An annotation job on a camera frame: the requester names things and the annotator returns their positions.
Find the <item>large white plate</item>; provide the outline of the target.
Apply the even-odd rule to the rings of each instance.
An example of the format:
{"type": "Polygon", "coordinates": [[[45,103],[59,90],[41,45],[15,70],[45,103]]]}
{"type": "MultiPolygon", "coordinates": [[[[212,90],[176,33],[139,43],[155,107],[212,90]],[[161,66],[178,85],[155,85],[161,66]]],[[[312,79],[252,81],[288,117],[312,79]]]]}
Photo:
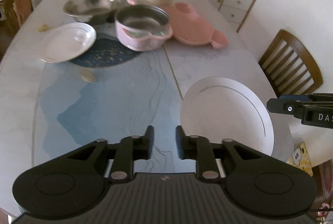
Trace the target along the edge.
{"type": "Polygon", "coordinates": [[[193,84],[183,97],[180,124],[188,136],[204,136],[212,143],[233,139],[266,155],[273,152],[273,123],[266,107],[236,80],[210,76],[193,84]]]}

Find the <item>pink pot steel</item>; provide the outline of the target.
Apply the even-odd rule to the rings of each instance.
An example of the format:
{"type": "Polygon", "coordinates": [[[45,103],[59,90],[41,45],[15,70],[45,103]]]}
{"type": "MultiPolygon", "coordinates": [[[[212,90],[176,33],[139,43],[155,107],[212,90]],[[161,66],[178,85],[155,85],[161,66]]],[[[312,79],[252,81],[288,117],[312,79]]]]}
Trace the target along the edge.
{"type": "Polygon", "coordinates": [[[133,51],[151,51],[171,39],[173,30],[169,15],[161,8],[130,5],[115,13],[116,36],[122,45],[133,51]]]}

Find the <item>small beige crumb object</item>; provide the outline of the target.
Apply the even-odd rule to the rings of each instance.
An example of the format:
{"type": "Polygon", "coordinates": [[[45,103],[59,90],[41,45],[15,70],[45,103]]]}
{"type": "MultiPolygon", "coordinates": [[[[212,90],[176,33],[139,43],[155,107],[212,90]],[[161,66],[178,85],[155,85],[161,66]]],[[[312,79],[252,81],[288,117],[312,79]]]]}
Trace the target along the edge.
{"type": "Polygon", "coordinates": [[[37,29],[38,29],[39,32],[46,32],[50,29],[50,27],[47,24],[42,24],[37,29]]]}

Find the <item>wooden chair right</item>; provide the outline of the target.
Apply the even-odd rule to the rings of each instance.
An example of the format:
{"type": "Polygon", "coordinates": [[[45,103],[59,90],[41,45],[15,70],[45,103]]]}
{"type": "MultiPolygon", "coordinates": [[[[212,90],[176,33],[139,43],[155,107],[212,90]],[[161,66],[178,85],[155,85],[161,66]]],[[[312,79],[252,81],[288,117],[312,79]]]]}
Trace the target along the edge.
{"type": "Polygon", "coordinates": [[[279,30],[258,63],[277,97],[311,94],[323,84],[311,53],[286,30],[279,30]]]}

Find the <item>pink bear-shaped plate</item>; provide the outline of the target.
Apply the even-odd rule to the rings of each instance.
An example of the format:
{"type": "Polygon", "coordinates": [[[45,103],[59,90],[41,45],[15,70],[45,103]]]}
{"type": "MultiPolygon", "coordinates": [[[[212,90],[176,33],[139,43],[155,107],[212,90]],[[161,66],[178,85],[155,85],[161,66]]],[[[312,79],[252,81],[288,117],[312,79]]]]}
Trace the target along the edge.
{"type": "Polygon", "coordinates": [[[214,49],[223,49],[229,44],[227,37],[215,30],[191,4],[178,2],[162,9],[169,15],[173,37],[179,42],[191,46],[211,44],[214,49]]]}

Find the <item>large steel bowl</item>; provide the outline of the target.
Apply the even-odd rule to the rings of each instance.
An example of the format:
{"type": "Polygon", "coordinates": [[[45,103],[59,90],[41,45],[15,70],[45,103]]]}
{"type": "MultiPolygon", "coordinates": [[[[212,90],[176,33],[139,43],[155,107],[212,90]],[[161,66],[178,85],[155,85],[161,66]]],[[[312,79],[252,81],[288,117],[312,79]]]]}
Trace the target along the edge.
{"type": "Polygon", "coordinates": [[[63,12],[76,22],[99,25],[114,20],[115,12],[128,6],[126,0],[68,0],[63,12]]]}

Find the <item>small white plate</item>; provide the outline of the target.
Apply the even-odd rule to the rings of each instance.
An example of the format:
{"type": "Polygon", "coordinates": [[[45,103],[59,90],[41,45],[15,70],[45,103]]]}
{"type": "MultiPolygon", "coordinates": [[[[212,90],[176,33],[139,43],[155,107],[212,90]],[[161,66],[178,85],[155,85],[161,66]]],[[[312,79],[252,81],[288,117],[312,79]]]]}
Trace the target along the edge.
{"type": "Polygon", "coordinates": [[[46,63],[62,63],[88,51],[97,38],[89,24],[74,22],[51,30],[41,41],[38,57],[46,63]]]}

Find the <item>wooden chair left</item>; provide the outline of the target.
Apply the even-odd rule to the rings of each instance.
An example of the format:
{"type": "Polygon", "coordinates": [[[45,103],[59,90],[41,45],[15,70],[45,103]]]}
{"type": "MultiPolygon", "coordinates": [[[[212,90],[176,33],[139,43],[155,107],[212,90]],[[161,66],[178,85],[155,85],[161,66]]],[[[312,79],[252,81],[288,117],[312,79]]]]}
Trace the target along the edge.
{"type": "Polygon", "coordinates": [[[22,27],[33,11],[31,0],[5,0],[6,23],[13,36],[22,27]]]}

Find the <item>yellow cartoon box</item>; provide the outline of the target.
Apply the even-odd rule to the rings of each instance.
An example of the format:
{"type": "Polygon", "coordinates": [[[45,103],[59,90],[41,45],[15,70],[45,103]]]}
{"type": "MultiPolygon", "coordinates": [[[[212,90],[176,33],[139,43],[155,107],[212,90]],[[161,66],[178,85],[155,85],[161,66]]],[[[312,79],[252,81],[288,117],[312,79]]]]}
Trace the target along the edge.
{"type": "Polygon", "coordinates": [[[311,161],[308,155],[307,147],[304,142],[301,142],[297,145],[295,151],[288,158],[286,163],[303,170],[311,177],[313,176],[311,161]]]}

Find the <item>wooden chair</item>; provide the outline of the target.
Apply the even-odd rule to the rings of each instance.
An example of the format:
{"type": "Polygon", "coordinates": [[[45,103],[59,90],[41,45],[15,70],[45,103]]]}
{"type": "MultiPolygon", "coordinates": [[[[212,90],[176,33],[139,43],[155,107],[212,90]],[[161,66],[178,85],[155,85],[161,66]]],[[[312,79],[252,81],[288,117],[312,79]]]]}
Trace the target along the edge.
{"type": "Polygon", "coordinates": [[[286,30],[279,30],[258,63],[277,97],[311,94],[323,84],[311,53],[286,30]]]}
{"type": "Polygon", "coordinates": [[[22,27],[33,11],[31,0],[5,0],[6,23],[13,36],[22,27]]]}

